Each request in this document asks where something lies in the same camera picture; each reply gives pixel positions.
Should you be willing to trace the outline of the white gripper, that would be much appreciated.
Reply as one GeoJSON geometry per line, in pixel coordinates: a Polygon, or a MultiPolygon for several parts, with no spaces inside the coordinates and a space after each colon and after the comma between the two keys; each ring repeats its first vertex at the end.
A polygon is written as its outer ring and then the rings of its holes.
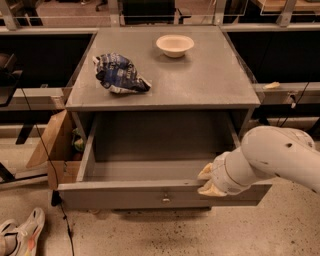
{"type": "Polygon", "coordinates": [[[213,164],[208,163],[198,174],[199,180],[210,180],[200,187],[197,192],[209,197],[224,197],[237,195],[250,188],[245,171],[249,164],[241,152],[224,152],[216,157],[213,164]]]}

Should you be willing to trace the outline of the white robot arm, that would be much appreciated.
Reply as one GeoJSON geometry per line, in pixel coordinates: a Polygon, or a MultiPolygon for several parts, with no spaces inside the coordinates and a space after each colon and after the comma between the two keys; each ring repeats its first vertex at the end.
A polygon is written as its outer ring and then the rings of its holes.
{"type": "Polygon", "coordinates": [[[293,128],[259,126],[249,130],[240,146],[217,156],[198,174],[204,196],[238,195],[252,184],[280,177],[320,193],[320,153],[313,139],[293,128]]]}

